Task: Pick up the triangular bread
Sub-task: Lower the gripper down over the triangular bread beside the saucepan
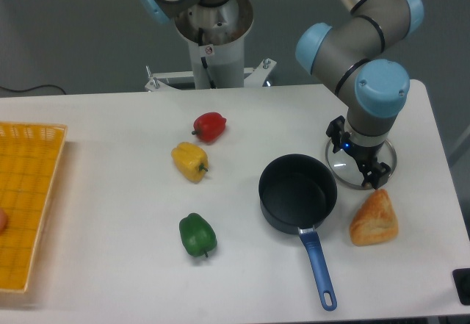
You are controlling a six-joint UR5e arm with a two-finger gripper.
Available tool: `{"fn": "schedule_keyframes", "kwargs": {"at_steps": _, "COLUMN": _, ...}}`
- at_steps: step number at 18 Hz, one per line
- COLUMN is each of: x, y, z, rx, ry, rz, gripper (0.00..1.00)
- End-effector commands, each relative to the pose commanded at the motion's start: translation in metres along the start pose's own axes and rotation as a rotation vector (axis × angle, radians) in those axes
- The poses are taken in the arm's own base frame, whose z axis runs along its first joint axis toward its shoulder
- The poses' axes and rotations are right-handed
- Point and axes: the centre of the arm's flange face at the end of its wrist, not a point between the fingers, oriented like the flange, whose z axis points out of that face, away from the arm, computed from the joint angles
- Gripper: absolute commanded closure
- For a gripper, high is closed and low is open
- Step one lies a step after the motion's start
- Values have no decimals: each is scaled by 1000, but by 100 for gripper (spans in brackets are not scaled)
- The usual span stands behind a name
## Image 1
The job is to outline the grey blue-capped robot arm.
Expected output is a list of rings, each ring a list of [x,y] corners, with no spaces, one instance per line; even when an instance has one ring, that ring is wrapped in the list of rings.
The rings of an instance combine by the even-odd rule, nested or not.
[[[140,0],[155,21],[173,22],[189,48],[198,89],[244,87],[245,36],[253,25],[249,0]],[[352,185],[378,189],[395,162],[381,162],[388,133],[405,105],[410,79],[381,57],[422,23],[422,0],[341,0],[351,19],[339,28],[318,23],[297,42],[295,56],[348,108],[327,128],[326,157],[344,152],[362,175]]]

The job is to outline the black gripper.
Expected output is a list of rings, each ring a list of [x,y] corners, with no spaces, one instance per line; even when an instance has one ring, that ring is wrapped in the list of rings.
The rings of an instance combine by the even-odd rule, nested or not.
[[[370,137],[347,132],[345,121],[340,115],[327,127],[326,135],[333,144],[333,153],[343,150],[355,160],[363,175],[362,187],[381,188],[391,173],[391,168],[385,162],[378,162],[384,140],[378,142]]]

